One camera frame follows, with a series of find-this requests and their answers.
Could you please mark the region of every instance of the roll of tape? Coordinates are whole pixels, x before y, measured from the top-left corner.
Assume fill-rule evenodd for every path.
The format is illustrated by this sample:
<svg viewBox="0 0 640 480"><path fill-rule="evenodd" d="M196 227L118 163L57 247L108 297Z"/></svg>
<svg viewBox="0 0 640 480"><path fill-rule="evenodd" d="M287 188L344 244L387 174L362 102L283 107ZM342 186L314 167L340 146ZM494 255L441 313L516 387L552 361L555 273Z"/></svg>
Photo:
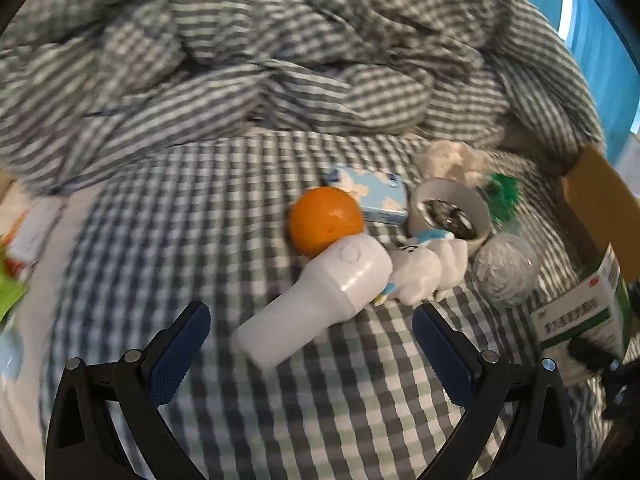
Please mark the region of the roll of tape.
<svg viewBox="0 0 640 480"><path fill-rule="evenodd" d="M412 236L422 231L438 228L426 221L418 204L426 200L443 200L459 207L469 218L478 237L467 240L471 256L475 253L491 232L491 214L482 197L470 187L448 178L425 180L415 188L409 205L409 232Z"/></svg>

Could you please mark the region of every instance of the screw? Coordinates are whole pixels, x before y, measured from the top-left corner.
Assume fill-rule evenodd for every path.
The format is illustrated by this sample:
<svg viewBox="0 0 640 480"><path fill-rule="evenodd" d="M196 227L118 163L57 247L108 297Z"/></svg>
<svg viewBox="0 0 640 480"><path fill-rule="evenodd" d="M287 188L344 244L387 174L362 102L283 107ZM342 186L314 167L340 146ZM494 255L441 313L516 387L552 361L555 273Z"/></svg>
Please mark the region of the screw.
<svg viewBox="0 0 640 480"><path fill-rule="evenodd" d="M549 370L550 372L553 372L556 369L556 362L553 359L549 359L548 357L545 357L544 359L542 359L542 367L545 370Z"/></svg>
<svg viewBox="0 0 640 480"><path fill-rule="evenodd" d="M66 362L67 370L75 370L80 366L80 359L78 357L72 357L69 361Z"/></svg>
<svg viewBox="0 0 640 480"><path fill-rule="evenodd" d="M135 363L142 356L142 352L137 349L129 350L124 354L124 361L127 363Z"/></svg>
<svg viewBox="0 0 640 480"><path fill-rule="evenodd" d="M498 352L494 352L493 350L485 350L484 352L482 352L482 359L484 359L488 363L495 364L498 362L498 359L500 359L500 356L498 355Z"/></svg>

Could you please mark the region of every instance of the clear plastic container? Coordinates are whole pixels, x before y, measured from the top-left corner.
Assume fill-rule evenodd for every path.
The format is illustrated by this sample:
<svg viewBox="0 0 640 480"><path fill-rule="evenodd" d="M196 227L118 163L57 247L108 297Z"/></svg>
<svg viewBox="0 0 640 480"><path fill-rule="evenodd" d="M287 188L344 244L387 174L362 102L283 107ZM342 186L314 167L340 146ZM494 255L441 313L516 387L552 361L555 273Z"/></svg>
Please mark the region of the clear plastic container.
<svg viewBox="0 0 640 480"><path fill-rule="evenodd" d="M540 252L513 222L478 251L472 271L488 300L497 306L514 306L535 288L541 265Z"/></svg>

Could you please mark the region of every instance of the tissue box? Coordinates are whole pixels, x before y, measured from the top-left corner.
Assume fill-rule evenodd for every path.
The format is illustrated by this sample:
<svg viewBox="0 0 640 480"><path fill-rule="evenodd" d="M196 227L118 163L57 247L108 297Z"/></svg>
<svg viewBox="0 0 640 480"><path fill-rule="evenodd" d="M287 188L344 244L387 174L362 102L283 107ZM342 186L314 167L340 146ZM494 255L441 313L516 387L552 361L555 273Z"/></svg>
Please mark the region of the tissue box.
<svg viewBox="0 0 640 480"><path fill-rule="evenodd" d="M396 174L334 165L324 180L353 196L367 222L400 225L408 216L406 191Z"/></svg>

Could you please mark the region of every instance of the bed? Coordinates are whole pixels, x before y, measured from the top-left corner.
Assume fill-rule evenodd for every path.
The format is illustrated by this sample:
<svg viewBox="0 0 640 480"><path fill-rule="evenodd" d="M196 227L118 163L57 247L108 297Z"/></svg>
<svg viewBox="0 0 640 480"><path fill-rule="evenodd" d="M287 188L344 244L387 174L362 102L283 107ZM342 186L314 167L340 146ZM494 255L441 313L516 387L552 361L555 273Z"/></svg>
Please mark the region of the bed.
<svg viewBox="0 0 640 480"><path fill-rule="evenodd" d="M410 308L367 308L268 377L229 345L300 271L286 210L333 163L412 188L416 153L463 140L520 179L518 212L545 255L536 292L498 310L467 280L438 304L479 347L531 361L529 313L577 282L554 197L602 131L577 66L526 0L28 0L0 42L0 156L67 200L17 313L28 373L0 419L36 478L66 359L144 346L192 299L212 308L212 337L163 415L206 476L424 469L461 413L414 343ZM584 474L608 430L596 381L570 402Z"/></svg>

